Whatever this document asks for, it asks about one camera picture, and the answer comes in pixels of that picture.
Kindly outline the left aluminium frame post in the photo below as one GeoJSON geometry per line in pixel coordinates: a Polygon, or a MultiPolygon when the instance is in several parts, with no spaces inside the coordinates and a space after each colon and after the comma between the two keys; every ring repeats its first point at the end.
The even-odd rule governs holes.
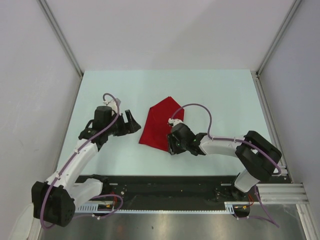
{"type": "Polygon", "coordinates": [[[66,57],[68,58],[68,60],[70,61],[73,69],[75,70],[75,72],[77,73],[77,75],[80,77],[80,79],[83,78],[84,76],[84,72],[81,70],[80,64],[77,61],[72,48],[70,47],[49,3],[47,0],[37,0],[36,1],[40,7],[40,9],[42,10],[45,18],[47,19],[54,35],[56,36],[58,42],[60,43],[66,57]]]}

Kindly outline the red cloth napkin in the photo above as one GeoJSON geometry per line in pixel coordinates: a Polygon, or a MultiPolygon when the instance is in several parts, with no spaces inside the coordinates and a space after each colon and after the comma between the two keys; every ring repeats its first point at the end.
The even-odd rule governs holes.
{"type": "Polygon", "coordinates": [[[150,107],[138,143],[167,152],[167,135],[171,132],[168,120],[180,107],[171,96],[150,107]]]}

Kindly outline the aluminium rail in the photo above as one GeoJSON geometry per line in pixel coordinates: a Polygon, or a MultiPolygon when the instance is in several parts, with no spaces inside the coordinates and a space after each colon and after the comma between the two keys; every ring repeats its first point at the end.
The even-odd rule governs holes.
{"type": "Polygon", "coordinates": [[[285,155],[283,152],[282,145],[280,143],[280,139],[279,139],[279,136],[278,136],[278,133],[276,130],[276,125],[275,125],[275,122],[274,122],[274,119],[273,119],[273,116],[271,113],[270,106],[267,101],[265,91],[264,91],[262,83],[261,83],[261,79],[255,71],[251,71],[250,73],[251,73],[253,83],[254,83],[254,86],[255,86],[255,89],[257,92],[260,106],[262,108],[263,116],[264,116],[264,119],[265,119],[265,122],[267,125],[267,129],[268,129],[268,133],[270,135],[271,142],[282,153],[281,160],[279,161],[280,167],[283,169],[282,175],[288,176],[291,179],[290,172],[289,172],[288,165],[287,165],[287,161],[286,161],[286,158],[285,158],[285,155]]]}
{"type": "MultiPolygon", "coordinates": [[[[252,187],[254,195],[247,202],[262,200],[264,202],[298,202],[304,201],[305,191],[301,185],[296,184],[258,184],[252,187]]],[[[36,182],[31,189],[32,202],[36,206],[58,208],[59,206],[80,206],[88,201],[104,201],[107,198],[122,196],[109,193],[102,194],[103,183],[97,179],[89,178],[82,184],[66,189],[64,186],[50,186],[47,182],[36,182]]]]}

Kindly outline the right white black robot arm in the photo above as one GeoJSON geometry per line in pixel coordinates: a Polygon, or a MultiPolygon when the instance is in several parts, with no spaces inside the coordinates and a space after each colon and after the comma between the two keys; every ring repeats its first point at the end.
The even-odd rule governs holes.
{"type": "Polygon", "coordinates": [[[231,196],[242,201],[259,182],[268,181],[277,171],[282,173],[278,163],[282,153],[258,132],[250,130],[240,138],[213,137],[208,133],[194,134],[181,120],[169,119],[170,133],[167,135],[168,152],[178,155],[190,152],[198,155],[224,155],[240,160],[244,170],[230,187],[231,196]]]}

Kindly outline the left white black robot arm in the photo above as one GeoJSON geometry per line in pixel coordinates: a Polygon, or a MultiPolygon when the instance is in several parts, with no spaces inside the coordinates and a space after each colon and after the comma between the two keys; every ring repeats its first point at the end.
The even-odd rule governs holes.
{"type": "Polygon", "coordinates": [[[67,162],[46,181],[36,181],[32,186],[33,217],[39,219],[41,224],[65,227],[78,207],[94,197],[107,199],[111,188],[103,180],[94,176],[78,186],[75,185],[76,180],[110,136],[121,137],[140,129],[130,110],[120,113],[114,103],[98,106],[93,119],[79,134],[67,162]]]}

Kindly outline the right aluminium frame post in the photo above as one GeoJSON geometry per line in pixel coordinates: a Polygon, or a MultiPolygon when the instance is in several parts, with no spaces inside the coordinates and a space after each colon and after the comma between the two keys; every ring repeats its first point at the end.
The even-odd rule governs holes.
{"type": "Polygon", "coordinates": [[[290,6],[287,14],[285,15],[279,29],[277,30],[275,37],[273,38],[266,54],[264,55],[261,63],[259,64],[257,70],[255,71],[255,74],[259,77],[262,72],[264,71],[267,63],[271,59],[272,55],[274,54],[275,50],[277,49],[278,45],[280,44],[280,41],[284,37],[287,29],[289,28],[290,24],[292,23],[296,13],[298,12],[300,6],[302,5],[304,1],[303,0],[294,0],[292,5],[290,6]]]}

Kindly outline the right side aluminium rail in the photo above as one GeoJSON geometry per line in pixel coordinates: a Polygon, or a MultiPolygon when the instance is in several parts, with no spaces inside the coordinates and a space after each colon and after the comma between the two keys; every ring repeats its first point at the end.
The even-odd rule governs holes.
{"type": "Polygon", "coordinates": [[[275,122],[274,122],[274,119],[273,119],[273,116],[271,113],[270,106],[267,101],[265,91],[264,91],[262,83],[261,83],[261,79],[255,71],[251,71],[250,73],[251,73],[253,83],[254,83],[254,86],[255,86],[255,89],[257,92],[260,106],[262,108],[263,116],[264,116],[264,119],[265,119],[265,122],[267,125],[267,129],[268,129],[268,133],[270,135],[271,142],[282,153],[281,160],[279,161],[280,167],[283,169],[282,175],[288,176],[291,179],[290,172],[289,172],[288,165],[287,165],[287,161],[286,161],[286,158],[285,158],[285,155],[283,152],[282,145],[280,143],[280,139],[279,139],[279,136],[278,136],[278,133],[276,130],[276,125],[275,125],[275,122]]]}

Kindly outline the aluminium frame post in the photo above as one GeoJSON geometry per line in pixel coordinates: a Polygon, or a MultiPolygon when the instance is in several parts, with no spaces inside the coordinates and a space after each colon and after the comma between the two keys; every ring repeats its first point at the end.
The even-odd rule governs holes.
{"type": "Polygon", "coordinates": [[[70,61],[73,69],[75,70],[75,72],[77,73],[77,75],[80,77],[80,79],[83,78],[84,76],[84,72],[81,70],[80,64],[77,61],[72,48],[70,47],[49,3],[47,0],[37,0],[36,1],[40,7],[40,9],[42,10],[45,18],[47,19],[54,35],[56,36],[58,42],[60,43],[66,57],[68,58],[68,60],[70,61]]]}
{"type": "Polygon", "coordinates": [[[287,29],[289,28],[290,24],[292,23],[296,13],[298,12],[300,6],[302,5],[304,1],[303,0],[294,0],[292,5],[290,6],[287,14],[285,15],[279,29],[277,30],[275,37],[273,38],[266,54],[264,55],[261,63],[259,64],[257,70],[255,71],[255,74],[259,77],[262,72],[264,71],[267,63],[271,59],[272,55],[274,54],[275,50],[277,49],[278,45],[280,44],[280,41],[284,37],[287,29]]]}

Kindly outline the front aluminium rail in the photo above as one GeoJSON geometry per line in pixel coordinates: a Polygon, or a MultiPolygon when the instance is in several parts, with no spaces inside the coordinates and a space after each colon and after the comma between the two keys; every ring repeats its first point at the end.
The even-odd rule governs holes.
{"type": "MultiPolygon", "coordinates": [[[[296,184],[258,184],[252,187],[254,195],[247,202],[262,200],[264,202],[298,202],[304,201],[305,191],[301,185],[296,184]]],[[[89,178],[82,184],[66,189],[64,186],[50,186],[47,182],[36,182],[31,189],[32,202],[36,206],[58,208],[59,206],[80,206],[88,201],[104,201],[107,198],[122,196],[109,193],[102,194],[103,183],[97,179],[89,178]]]]}

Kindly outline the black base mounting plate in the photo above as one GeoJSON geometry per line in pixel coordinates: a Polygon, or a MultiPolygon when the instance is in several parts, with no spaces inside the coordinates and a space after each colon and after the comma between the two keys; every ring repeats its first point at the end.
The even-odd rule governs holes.
{"type": "Polygon", "coordinates": [[[102,194],[122,196],[128,211],[217,211],[225,202],[247,202],[254,190],[236,191],[234,175],[225,176],[107,176],[91,175],[102,181],[102,194]]]}

